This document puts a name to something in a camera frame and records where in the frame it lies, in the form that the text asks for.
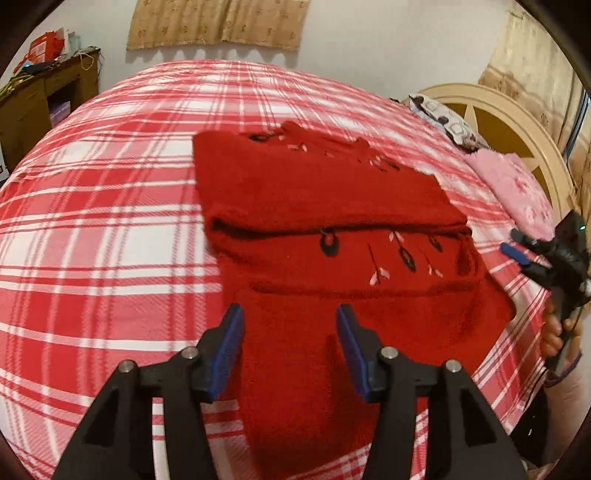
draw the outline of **red plaid bedsheet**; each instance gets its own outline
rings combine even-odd
[[[206,249],[191,138],[285,120],[354,139],[435,175],[469,218],[517,316],[474,379],[507,431],[540,371],[544,292],[498,252],[515,225],[463,154],[405,107],[330,80],[226,61],[162,64],[124,80],[52,130],[0,192],[0,430],[37,479],[51,477],[116,365],[163,361],[222,312]],[[204,406],[222,480],[256,477],[236,401]],[[158,478],[162,405],[154,405]],[[413,480],[424,476],[417,421]],[[360,478],[368,447],[294,478]]]

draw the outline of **folded sweater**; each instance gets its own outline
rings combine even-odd
[[[245,311],[229,394],[263,478],[371,442],[378,412],[348,377],[340,303],[411,359],[456,358],[470,372],[513,318],[434,176],[292,122],[261,135],[205,132],[193,146],[224,299]]]

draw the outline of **metal screw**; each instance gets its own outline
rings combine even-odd
[[[462,369],[462,364],[457,360],[448,360],[445,362],[445,368],[447,368],[451,373],[457,374]]]
[[[385,346],[380,350],[379,353],[388,360],[393,360],[398,356],[398,350],[396,350],[393,346]]]
[[[123,374],[128,374],[135,368],[135,362],[133,360],[123,360],[119,364],[119,371]]]
[[[197,347],[195,346],[188,346],[187,348],[183,349],[181,355],[183,356],[183,358],[186,358],[187,360],[192,360],[193,358],[196,358],[199,355],[199,350],[197,350]]]

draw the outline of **pink pillow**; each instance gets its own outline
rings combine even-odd
[[[550,240],[554,236],[552,206],[533,174],[514,153],[481,148],[466,156],[468,164],[495,194],[523,233]]]

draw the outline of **cloth hanging on wall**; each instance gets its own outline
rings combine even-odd
[[[127,50],[220,41],[297,50],[310,0],[138,0]]]
[[[230,0],[222,40],[297,50],[310,0]]]
[[[517,3],[479,83],[522,105],[564,151],[574,128],[582,84],[546,29]],[[591,215],[590,139],[591,121],[587,120],[570,156],[577,201],[587,224]]]
[[[218,43],[228,3],[229,0],[138,0],[127,50]]]

